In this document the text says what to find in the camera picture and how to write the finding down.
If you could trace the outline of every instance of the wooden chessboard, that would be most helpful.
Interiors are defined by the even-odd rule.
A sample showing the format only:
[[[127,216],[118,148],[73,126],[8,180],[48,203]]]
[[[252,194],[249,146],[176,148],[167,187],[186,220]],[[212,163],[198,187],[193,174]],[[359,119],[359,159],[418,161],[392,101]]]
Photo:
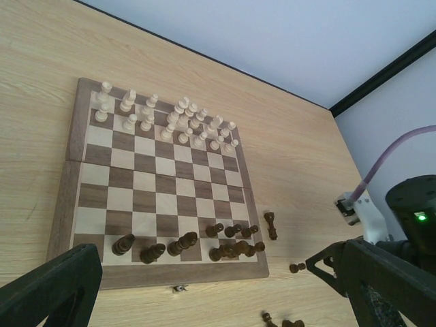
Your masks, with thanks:
[[[140,118],[147,97],[137,95],[130,112],[123,112],[119,104],[126,90],[116,87],[109,93],[108,119],[99,123],[94,116],[100,89],[100,82],[78,81],[47,260],[77,244],[95,243],[103,266],[102,289],[267,277],[264,252],[219,262],[208,256],[213,247],[242,238],[240,233],[227,238],[224,232],[209,238],[204,232],[209,225],[259,225],[242,144],[232,153],[223,150],[224,144],[212,150],[217,131],[195,147],[193,138],[211,122],[209,116],[188,143],[178,141],[180,130],[163,140],[160,133],[174,104],[161,101],[150,131],[142,131],[138,119],[128,133],[123,121],[131,113]],[[240,140],[237,128],[225,144],[232,139]],[[141,249],[168,246],[187,232],[199,236],[192,248],[176,257],[165,252],[152,264],[140,262]],[[112,244],[129,233],[136,236],[132,249],[114,255]],[[258,232],[246,241],[253,245],[261,240]]]

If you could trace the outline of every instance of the wooden table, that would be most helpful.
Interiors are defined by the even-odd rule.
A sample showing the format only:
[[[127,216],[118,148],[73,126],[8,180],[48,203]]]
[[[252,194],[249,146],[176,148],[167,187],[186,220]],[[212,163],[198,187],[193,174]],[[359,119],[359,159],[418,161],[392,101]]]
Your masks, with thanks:
[[[102,291],[91,326],[355,326],[346,299],[301,262],[359,235],[332,201],[359,181],[329,111],[67,0],[0,3],[0,285],[44,263],[77,79],[188,95],[238,124],[259,214],[276,213],[266,240],[270,277]]]

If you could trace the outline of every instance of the wall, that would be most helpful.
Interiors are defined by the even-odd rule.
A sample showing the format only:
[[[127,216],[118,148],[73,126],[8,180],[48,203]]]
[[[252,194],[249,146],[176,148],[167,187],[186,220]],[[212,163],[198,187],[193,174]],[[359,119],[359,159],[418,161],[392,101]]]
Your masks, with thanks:
[[[431,0],[84,2],[326,108],[436,29]]]
[[[364,176],[375,160],[405,132],[436,124],[436,50],[339,115],[341,130],[357,168]],[[388,217],[389,231],[403,236],[386,201],[397,183],[436,174],[436,133],[415,136],[391,154],[369,185],[379,210]]]

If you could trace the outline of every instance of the wood grain surface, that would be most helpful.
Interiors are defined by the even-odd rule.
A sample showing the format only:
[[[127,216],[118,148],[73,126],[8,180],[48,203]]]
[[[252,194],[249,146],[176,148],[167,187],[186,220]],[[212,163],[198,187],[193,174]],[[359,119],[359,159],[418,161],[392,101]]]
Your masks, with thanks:
[[[77,79],[109,80],[165,102],[183,96],[234,121],[258,214],[275,211],[270,276],[169,288],[102,291],[90,326],[357,326],[348,300],[306,270],[327,245],[361,233],[332,201],[358,173],[331,114],[70,0],[0,2],[0,285],[44,262]]]

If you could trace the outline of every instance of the black strip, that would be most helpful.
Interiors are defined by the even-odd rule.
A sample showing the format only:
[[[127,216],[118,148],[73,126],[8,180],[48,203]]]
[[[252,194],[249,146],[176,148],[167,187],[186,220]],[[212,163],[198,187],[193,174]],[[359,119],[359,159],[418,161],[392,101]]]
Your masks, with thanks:
[[[236,71],[239,72],[239,73],[242,73],[242,74],[244,74],[244,75],[246,75],[246,76],[249,76],[249,77],[251,77],[251,78],[254,78],[255,80],[258,80],[258,81],[260,81],[260,82],[262,82],[262,83],[265,83],[265,84],[267,84],[267,85],[270,85],[271,87],[274,87],[274,88],[276,88],[276,89],[279,89],[279,90],[281,90],[281,91],[283,91],[283,92],[286,92],[286,93],[288,93],[288,94],[290,94],[290,95],[293,95],[294,97],[298,97],[298,98],[300,98],[300,99],[302,99],[302,100],[305,100],[305,101],[307,101],[307,102],[310,102],[311,104],[315,104],[316,106],[319,106],[319,107],[321,107],[321,108],[327,109],[326,107],[323,107],[323,106],[321,106],[320,104],[317,104],[317,103],[315,103],[315,102],[313,102],[313,101],[311,101],[311,100],[305,99],[305,98],[303,98],[303,97],[301,97],[301,96],[299,96],[299,95],[297,95],[297,94],[295,94],[295,93],[292,93],[292,92],[286,91],[285,89],[282,89],[281,87],[278,87],[277,85],[271,84],[271,83],[269,83],[269,82],[267,82],[267,81],[265,81],[265,80],[262,80],[261,78],[258,78],[258,77],[256,77],[256,76],[253,76],[253,75],[251,75],[251,74],[248,74],[247,72],[243,72],[242,70],[239,70],[238,68],[232,67],[232,66],[230,66],[230,65],[228,65],[228,64],[226,64],[226,63],[223,63],[223,62],[221,62],[221,61],[218,61],[218,60],[216,60],[216,59],[214,59],[214,58],[212,58],[212,57],[210,57],[210,56],[206,56],[205,54],[202,54],[202,53],[200,53],[200,52],[198,52],[198,51],[195,51],[195,50],[193,50],[193,49],[191,49],[191,48],[188,48],[188,47],[186,47],[186,46],[184,46],[184,45],[182,45],[182,44],[179,44],[179,43],[177,43],[177,42],[174,42],[174,41],[172,41],[172,40],[169,40],[169,39],[167,39],[166,37],[163,37],[163,36],[160,36],[160,35],[158,35],[158,34],[156,34],[156,33],[153,33],[152,31],[149,31],[149,30],[147,30],[147,29],[143,29],[142,27],[139,27],[138,25],[132,24],[131,22],[127,22],[126,20],[123,20],[123,19],[121,19],[121,18],[119,18],[119,17],[116,17],[116,16],[114,16],[114,15],[112,15],[112,14],[109,14],[108,12],[105,12],[105,11],[103,11],[103,10],[101,10],[101,9],[98,9],[98,8],[96,8],[96,7],[93,7],[92,5],[89,5],[88,3],[82,2],[81,0],[74,0],[74,1],[77,2],[77,3],[80,3],[80,4],[82,4],[82,5],[85,5],[85,6],[89,7],[89,8],[91,8],[91,9],[94,9],[94,10],[96,10],[96,11],[98,11],[98,12],[101,12],[102,14],[105,14],[105,15],[111,17],[111,18],[115,18],[116,20],[119,20],[120,22],[124,22],[125,24],[128,24],[128,25],[130,25],[130,26],[132,26],[132,27],[135,27],[135,28],[137,28],[137,29],[140,29],[141,31],[147,32],[147,33],[149,33],[149,34],[151,34],[151,35],[153,35],[153,36],[155,36],[155,37],[158,37],[159,39],[163,39],[163,40],[165,40],[165,41],[167,41],[167,42],[170,42],[171,44],[174,44],[174,45],[176,45],[176,46],[180,46],[181,48],[184,48],[185,50],[191,51],[191,52],[193,52],[193,53],[195,53],[195,54],[197,54],[197,55],[199,55],[199,56],[202,56],[202,57],[207,58],[207,59],[209,59],[209,60],[211,60],[211,61],[214,61],[214,62],[216,62],[216,63],[219,63],[220,65],[223,65],[223,66],[226,66],[226,67],[228,67],[228,68],[230,68],[230,69],[236,70]]]
[[[332,112],[333,117],[338,117],[342,112],[359,102],[377,87],[417,61],[428,51],[434,49],[434,47],[436,47],[436,30],[428,34],[424,39],[412,46],[408,51],[404,52],[385,68],[376,73],[376,75],[369,78],[365,83],[331,107],[330,111]]]

